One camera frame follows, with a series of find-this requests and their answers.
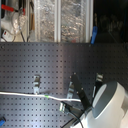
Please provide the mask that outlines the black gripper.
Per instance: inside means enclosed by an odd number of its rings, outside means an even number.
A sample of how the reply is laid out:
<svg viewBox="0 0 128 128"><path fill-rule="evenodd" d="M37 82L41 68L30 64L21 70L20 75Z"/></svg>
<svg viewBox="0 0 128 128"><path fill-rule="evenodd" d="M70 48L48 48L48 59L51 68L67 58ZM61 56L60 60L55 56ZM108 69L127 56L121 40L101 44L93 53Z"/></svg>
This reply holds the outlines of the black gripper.
<svg viewBox="0 0 128 128"><path fill-rule="evenodd" d="M91 104L90 104L85 92L83 91L83 87L81 85L81 82L79 81L79 78L78 78L77 74L73 74L71 76L71 82L73 83L76 91L78 92L78 96L79 96L79 98L81 100L83 108L85 110L87 110L88 108L91 107Z"/></svg>

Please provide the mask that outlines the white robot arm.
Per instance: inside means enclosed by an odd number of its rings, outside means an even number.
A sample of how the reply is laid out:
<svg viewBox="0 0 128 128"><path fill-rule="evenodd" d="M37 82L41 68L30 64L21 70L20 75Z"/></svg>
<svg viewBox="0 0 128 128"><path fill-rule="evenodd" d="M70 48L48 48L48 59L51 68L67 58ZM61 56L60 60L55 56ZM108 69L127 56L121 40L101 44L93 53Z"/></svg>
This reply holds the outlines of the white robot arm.
<svg viewBox="0 0 128 128"><path fill-rule="evenodd" d="M84 112L70 128L128 128L128 91L119 82L103 84L90 103L76 74L71 81Z"/></svg>

